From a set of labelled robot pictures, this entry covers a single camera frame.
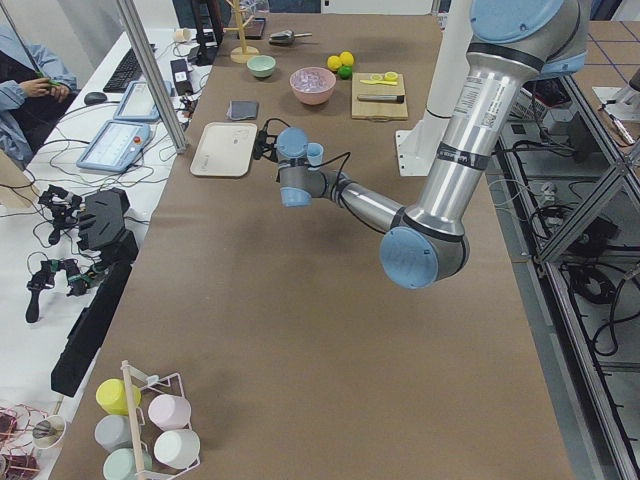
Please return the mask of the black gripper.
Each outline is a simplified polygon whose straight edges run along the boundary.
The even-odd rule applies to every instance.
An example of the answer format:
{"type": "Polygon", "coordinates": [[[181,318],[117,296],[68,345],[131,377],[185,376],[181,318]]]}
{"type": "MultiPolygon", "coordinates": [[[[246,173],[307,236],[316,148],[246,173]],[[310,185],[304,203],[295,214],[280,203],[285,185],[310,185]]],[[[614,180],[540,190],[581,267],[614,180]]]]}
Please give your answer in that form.
{"type": "Polygon", "coordinates": [[[277,136],[269,134],[267,128],[260,129],[257,132],[252,148],[252,159],[277,161],[276,140],[277,136]]]}

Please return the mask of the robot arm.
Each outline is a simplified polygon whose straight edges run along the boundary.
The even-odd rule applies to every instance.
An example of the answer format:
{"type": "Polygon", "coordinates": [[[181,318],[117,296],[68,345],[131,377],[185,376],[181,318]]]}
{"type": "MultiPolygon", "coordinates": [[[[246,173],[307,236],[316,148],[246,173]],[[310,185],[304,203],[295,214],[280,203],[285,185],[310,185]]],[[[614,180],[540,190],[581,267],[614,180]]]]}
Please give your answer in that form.
{"type": "Polygon", "coordinates": [[[623,87],[593,87],[592,90],[599,99],[599,110],[610,120],[622,145],[634,145],[636,138],[625,124],[639,122],[639,71],[623,87]]]}
{"type": "Polygon", "coordinates": [[[276,163],[286,207],[326,198],[383,233],[380,260],[396,284],[417,289],[459,272],[469,245],[462,217],[491,159],[521,87],[568,75],[586,57],[587,1],[474,1],[463,24],[469,72],[435,151],[419,199],[403,206],[330,170],[309,152],[306,133],[260,131],[255,158],[276,163]]]}

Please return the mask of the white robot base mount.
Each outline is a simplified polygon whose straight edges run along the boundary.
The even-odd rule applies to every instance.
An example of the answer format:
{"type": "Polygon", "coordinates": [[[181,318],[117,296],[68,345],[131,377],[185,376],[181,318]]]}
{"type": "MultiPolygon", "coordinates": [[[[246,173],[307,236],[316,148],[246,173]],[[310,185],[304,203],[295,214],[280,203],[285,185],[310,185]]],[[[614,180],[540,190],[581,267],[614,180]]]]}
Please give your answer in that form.
{"type": "Polygon", "coordinates": [[[452,1],[428,92],[425,112],[412,130],[396,132],[401,176],[426,176],[469,72],[471,0],[452,1]]]}

